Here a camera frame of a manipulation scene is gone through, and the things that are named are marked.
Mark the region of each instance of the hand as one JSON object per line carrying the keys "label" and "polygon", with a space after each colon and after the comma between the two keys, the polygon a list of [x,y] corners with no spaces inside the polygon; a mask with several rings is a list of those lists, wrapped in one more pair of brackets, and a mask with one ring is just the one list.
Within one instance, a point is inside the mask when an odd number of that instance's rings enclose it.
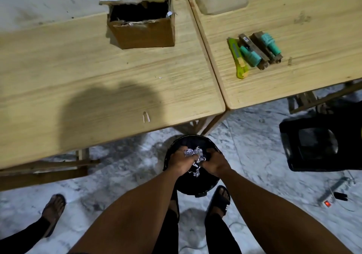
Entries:
{"label": "hand", "polygon": [[219,178],[221,172],[231,169],[224,155],[217,152],[214,148],[209,148],[206,151],[211,153],[211,158],[209,161],[201,162],[201,166],[205,168],[207,172]]}
{"label": "hand", "polygon": [[194,161],[199,158],[199,155],[197,154],[185,156],[184,151],[187,149],[188,147],[181,146],[174,154],[171,155],[168,162],[168,169],[175,170],[179,176],[189,171]]}

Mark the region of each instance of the wooden tabletop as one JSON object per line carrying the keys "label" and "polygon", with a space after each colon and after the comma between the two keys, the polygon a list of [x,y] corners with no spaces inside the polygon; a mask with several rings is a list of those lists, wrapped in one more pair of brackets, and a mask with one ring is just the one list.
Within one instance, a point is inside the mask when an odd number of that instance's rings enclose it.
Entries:
{"label": "wooden tabletop", "polygon": [[[362,0],[251,0],[214,16],[190,3],[230,109],[362,77]],[[274,37],[284,59],[240,80],[226,39],[261,30]]]}
{"label": "wooden tabletop", "polygon": [[174,9],[175,47],[121,50],[106,14],[0,35],[0,168],[224,112],[188,0]]}

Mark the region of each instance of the person's right hand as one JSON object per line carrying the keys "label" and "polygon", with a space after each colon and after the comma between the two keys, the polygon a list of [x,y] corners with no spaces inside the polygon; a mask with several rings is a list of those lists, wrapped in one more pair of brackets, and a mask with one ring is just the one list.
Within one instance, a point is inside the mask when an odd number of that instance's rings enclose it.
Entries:
{"label": "person's right hand", "polygon": [[214,148],[209,148],[206,151],[211,154],[211,158],[209,161],[203,161],[201,166],[205,168],[207,172],[219,178],[221,172],[231,169],[224,155],[217,152]]}

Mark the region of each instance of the person's left hand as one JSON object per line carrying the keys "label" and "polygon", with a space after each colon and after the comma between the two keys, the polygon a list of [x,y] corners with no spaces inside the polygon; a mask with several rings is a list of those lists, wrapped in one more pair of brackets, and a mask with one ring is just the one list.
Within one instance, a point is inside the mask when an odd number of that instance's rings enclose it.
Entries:
{"label": "person's left hand", "polygon": [[179,176],[189,171],[194,161],[199,158],[199,155],[197,154],[192,156],[185,156],[184,151],[187,149],[188,147],[181,146],[174,154],[171,155],[168,162],[168,169],[177,171]]}

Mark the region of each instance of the shredded paper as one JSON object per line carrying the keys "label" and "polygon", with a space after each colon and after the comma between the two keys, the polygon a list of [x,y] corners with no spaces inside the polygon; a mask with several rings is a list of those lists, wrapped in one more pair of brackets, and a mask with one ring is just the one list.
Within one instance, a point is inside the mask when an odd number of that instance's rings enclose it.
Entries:
{"label": "shredded paper", "polygon": [[188,171],[188,173],[193,174],[195,177],[199,177],[201,168],[199,164],[200,162],[206,160],[204,155],[202,154],[202,149],[200,147],[197,147],[196,149],[189,148],[184,151],[184,154],[185,156],[192,156],[194,154],[199,155],[199,158],[192,164],[192,166],[196,167],[196,170],[193,170],[193,168],[191,167],[191,169]]}

